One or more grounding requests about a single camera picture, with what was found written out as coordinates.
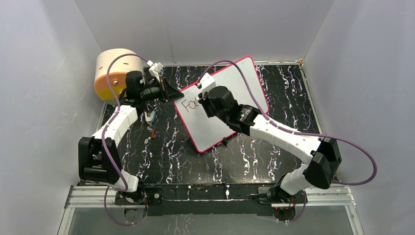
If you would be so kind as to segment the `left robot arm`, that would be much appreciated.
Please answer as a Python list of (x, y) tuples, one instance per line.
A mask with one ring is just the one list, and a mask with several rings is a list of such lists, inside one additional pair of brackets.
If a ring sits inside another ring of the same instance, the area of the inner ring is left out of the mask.
[(110, 119), (93, 135), (80, 139), (78, 172), (80, 179), (109, 186), (131, 203), (140, 204), (146, 198), (143, 182), (122, 169), (117, 147), (146, 102), (157, 99), (168, 103), (184, 94), (163, 79), (146, 79), (138, 70), (127, 72), (125, 81), (126, 88), (118, 97), (120, 106)]

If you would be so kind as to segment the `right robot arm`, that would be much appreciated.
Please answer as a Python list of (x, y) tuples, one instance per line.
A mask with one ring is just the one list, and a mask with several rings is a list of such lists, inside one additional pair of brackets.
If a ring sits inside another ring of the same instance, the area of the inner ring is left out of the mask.
[(198, 98), (209, 118), (216, 117), (231, 130), (265, 140), (302, 161), (300, 168), (283, 175), (274, 188), (260, 189), (251, 199), (261, 204), (288, 203), (306, 188), (330, 188), (342, 161), (335, 139), (298, 132), (254, 106), (238, 104), (225, 86), (201, 92)]

